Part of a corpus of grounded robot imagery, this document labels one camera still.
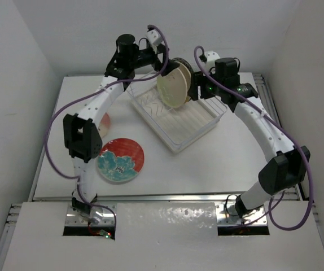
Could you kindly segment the pink cream branch plate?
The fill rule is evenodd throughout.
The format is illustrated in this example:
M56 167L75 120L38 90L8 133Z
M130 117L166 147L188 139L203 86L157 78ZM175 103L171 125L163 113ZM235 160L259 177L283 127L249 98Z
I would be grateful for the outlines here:
M98 133L101 138L105 137L112 125L111 118L108 113L105 113L99 123L98 126Z

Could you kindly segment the red blue floral plate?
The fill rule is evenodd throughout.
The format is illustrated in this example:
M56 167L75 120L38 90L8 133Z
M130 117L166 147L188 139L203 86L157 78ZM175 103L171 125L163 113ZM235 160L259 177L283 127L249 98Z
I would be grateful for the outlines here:
M116 138L106 143L97 157L97 172L113 184L136 178L145 163L143 148L129 138Z

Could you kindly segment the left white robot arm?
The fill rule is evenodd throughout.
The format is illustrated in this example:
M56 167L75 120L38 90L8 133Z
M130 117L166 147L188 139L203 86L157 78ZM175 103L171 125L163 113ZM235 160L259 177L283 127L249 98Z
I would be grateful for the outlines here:
M166 76L179 66L169 59L165 37L156 29L150 29L146 33L146 39L146 47L140 49L133 35L120 35L96 96L77 113L67 114L63 118L64 144L72 158L77 176L76 187L72 193L72 207L84 215L91 214L97 198L91 168L102 149L98 126L104 114L136 80L136 69L150 65L154 71Z

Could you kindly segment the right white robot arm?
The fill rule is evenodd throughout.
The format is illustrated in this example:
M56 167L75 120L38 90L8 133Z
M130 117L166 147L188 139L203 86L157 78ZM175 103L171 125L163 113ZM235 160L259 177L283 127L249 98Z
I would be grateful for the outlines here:
M220 98L248 128L262 149L266 166L257 181L239 195L228 211L242 218L284 189L311 178L310 151L299 146L266 112L258 92L249 83L241 83L235 58L219 58L203 53L195 58L199 72L192 77L192 99Z

